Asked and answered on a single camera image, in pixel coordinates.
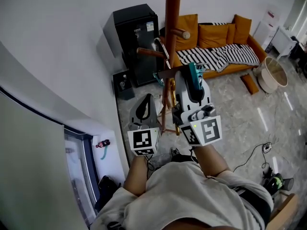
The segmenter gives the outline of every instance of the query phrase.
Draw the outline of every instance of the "cushion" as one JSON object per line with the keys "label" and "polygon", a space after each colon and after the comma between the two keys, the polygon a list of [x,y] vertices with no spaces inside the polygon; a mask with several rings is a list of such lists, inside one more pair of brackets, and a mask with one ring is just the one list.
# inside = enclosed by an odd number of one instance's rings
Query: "cushion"
{"label": "cushion", "polygon": [[233,23],[236,24],[234,44],[247,44],[251,20],[236,14]]}
{"label": "cushion", "polygon": [[251,76],[249,74],[241,76],[241,80],[244,82],[244,84],[245,84],[245,86],[246,86],[246,88],[247,88],[247,90],[250,94],[255,94],[259,91],[255,82],[253,81],[253,79],[251,78]]}
{"label": "cushion", "polygon": [[186,30],[190,33],[188,40],[181,37],[176,39],[176,51],[195,48],[197,46],[198,37],[198,18],[197,14],[188,14],[179,16],[177,28]]}
{"label": "cushion", "polygon": [[228,33],[226,38],[227,44],[234,43],[235,32],[236,32],[236,24],[228,24]]}
{"label": "cushion", "polygon": [[226,45],[228,25],[199,25],[198,45],[201,48],[217,48]]}

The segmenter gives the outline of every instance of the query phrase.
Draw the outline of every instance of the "small figurine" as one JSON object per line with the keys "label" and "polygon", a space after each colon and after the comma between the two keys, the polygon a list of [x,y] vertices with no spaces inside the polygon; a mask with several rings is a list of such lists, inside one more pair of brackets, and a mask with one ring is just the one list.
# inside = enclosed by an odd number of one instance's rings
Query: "small figurine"
{"label": "small figurine", "polygon": [[100,141],[99,143],[98,143],[98,145],[96,145],[96,148],[104,148],[104,147],[106,147],[106,146],[108,146],[108,145],[110,145],[111,143],[110,143],[110,140],[103,140],[103,141]]}

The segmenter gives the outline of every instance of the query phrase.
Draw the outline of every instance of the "shoe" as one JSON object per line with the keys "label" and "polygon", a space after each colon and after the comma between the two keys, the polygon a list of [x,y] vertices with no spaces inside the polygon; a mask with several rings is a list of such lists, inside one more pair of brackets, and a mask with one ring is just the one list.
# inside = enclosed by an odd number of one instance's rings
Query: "shoe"
{"label": "shoe", "polygon": [[175,155],[180,154],[177,148],[171,148],[169,152],[171,154],[171,157],[174,157]]}

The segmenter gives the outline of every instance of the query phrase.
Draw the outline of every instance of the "black cabinet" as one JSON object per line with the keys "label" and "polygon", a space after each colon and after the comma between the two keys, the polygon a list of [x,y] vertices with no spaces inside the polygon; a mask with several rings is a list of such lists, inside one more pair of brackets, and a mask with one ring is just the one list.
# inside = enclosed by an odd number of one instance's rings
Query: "black cabinet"
{"label": "black cabinet", "polygon": [[158,17],[147,4],[113,12],[103,31],[114,56],[122,55],[136,86],[155,81],[157,58],[136,53],[138,47],[156,50]]}

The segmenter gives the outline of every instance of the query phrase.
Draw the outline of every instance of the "window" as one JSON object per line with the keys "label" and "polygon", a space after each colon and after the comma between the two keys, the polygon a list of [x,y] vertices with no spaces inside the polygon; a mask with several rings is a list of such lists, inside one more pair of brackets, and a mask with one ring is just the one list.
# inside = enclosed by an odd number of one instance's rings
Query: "window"
{"label": "window", "polygon": [[295,0],[284,27],[302,44],[306,43],[307,0]]}
{"label": "window", "polygon": [[65,152],[71,185],[79,209],[87,226],[96,217],[94,210],[94,193],[91,187],[89,173],[86,167],[82,140],[65,135]]}

